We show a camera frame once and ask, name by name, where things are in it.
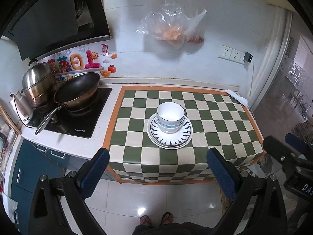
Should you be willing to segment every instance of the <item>metal screw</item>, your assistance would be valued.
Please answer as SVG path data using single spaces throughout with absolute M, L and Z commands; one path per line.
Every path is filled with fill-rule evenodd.
M 40 179 L 40 181 L 45 181 L 47 179 L 47 176 L 46 175 L 41 175 L 39 179 Z
M 243 170 L 243 171 L 240 172 L 240 175 L 241 175 L 242 177 L 246 178 L 246 177 L 249 176 L 249 173 L 246 172 L 245 170 Z
M 277 179 L 277 177 L 274 174 L 272 174 L 272 175 L 270 175 L 270 179 L 275 181 Z
M 67 174 L 67 176 L 70 177 L 70 178 L 74 177 L 75 175 L 76 175 L 76 171 L 70 171 L 70 172 Z

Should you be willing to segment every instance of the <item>white tile floor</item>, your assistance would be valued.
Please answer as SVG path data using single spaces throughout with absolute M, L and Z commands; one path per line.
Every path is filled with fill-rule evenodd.
M 193 222 L 206 227 L 214 227 L 222 217 L 216 182 L 140 185 L 100 179 L 85 203 L 108 235 L 131 235 L 142 215 L 148 215 L 153 226 L 158 226 L 167 211 L 173 214 L 177 223 Z M 71 229 L 81 234 L 64 197 L 61 204 Z

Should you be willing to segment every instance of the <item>wok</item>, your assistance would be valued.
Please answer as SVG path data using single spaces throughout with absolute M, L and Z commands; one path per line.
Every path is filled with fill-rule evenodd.
M 54 94 L 53 100 L 59 106 L 52 110 L 40 123 L 35 135 L 40 133 L 47 126 L 53 115 L 63 107 L 69 111 L 79 111 L 89 106 L 89 100 L 99 86 L 99 80 L 99 74 L 88 72 L 66 81 Z

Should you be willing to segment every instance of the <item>white appliance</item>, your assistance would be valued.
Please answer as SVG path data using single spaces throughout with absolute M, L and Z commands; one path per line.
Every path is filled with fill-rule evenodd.
M 23 124 L 28 124 L 32 118 L 34 109 L 28 104 L 27 100 L 20 93 L 20 91 L 17 91 L 16 94 L 11 94 L 10 105 L 13 107 L 13 110 Z

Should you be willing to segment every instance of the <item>drawer handle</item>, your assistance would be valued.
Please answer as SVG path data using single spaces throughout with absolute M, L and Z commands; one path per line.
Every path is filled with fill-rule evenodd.
M 46 152 L 47 152 L 47 148 L 45 148 L 44 150 L 42 150 L 42 149 L 40 149 L 40 148 L 38 147 L 38 145 L 36 145 L 36 148 L 37 148 L 39 151 L 43 152 L 43 153 L 46 153 Z
M 21 178 L 21 169 L 20 168 L 18 168 L 18 178 L 17 178 L 17 180 L 16 180 L 16 183 L 19 183 L 19 180 L 20 180 L 20 178 Z
M 16 224 L 18 224 L 18 213 L 15 211 L 15 219 L 16 219 Z
M 53 150 L 51 150 L 51 154 L 55 157 L 58 157 L 60 159 L 65 159 L 65 154 L 63 154 L 63 156 L 58 156 L 58 155 L 55 155 L 54 153 L 52 153 Z

